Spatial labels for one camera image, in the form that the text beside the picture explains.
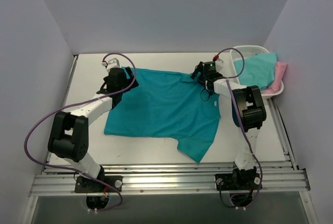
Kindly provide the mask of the teal t shirt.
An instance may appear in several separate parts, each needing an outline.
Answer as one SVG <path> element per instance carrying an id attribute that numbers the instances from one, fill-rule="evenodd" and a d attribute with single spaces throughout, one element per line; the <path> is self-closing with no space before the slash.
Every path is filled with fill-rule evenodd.
<path id="1" fill-rule="evenodd" d="M 109 112 L 104 134 L 173 138 L 179 151 L 200 163 L 219 126 L 219 96 L 208 96 L 186 73 L 136 72 L 139 86 L 125 93 Z"/>

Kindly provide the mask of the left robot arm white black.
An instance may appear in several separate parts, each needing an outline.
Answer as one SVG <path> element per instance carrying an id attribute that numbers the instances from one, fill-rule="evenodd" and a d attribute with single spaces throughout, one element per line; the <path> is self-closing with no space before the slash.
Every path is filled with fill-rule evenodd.
<path id="1" fill-rule="evenodd" d="M 139 85 L 130 67 L 115 66 L 107 71 L 104 83 L 90 102 L 70 112 L 55 114 L 48 141 L 48 151 L 84 174 L 86 186 L 92 192 L 100 192 L 105 186 L 105 179 L 103 167 L 88 153 L 89 126 L 114 109 L 124 93 Z"/>

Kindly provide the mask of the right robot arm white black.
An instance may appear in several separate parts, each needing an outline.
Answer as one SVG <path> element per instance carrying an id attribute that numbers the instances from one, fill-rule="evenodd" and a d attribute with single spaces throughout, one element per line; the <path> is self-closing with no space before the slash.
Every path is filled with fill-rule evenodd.
<path id="1" fill-rule="evenodd" d="M 214 61 L 199 62 L 191 79 L 204 87 L 210 96 L 214 94 L 229 97 L 232 104 L 234 124 L 241 131 L 244 141 L 238 142 L 238 151 L 234 160 L 236 168 L 231 183 L 237 189 L 243 189 L 250 178 L 258 181 L 255 164 L 259 131 L 266 120 L 266 110 L 257 86 L 244 86 L 230 81 L 216 70 Z"/>

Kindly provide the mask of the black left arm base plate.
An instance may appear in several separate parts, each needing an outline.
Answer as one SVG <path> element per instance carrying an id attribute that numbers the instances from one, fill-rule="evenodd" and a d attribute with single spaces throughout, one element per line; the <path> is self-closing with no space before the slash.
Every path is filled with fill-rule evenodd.
<path id="1" fill-rule="evenodd" d="M 115 189 L 121 192 L 123 177 L 120 175 L 105 176 L 101 182 L 96 180 L 88 179 L 83 176 L 78 176 L 74 188 L 75 193 L 103 193 L 106 185 L 112 186 L 112 189 L 108 188 L 106 192 L 115 192 Z"/>

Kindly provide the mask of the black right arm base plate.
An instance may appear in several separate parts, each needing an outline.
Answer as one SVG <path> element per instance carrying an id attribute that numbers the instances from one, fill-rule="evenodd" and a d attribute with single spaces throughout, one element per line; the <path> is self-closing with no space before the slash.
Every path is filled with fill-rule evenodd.
<path id="1" fill-rule="evenodd" d="M 262 189 L 258 173 L 254 175 L 215 174 L 216 189 L 221 191 Z"/>

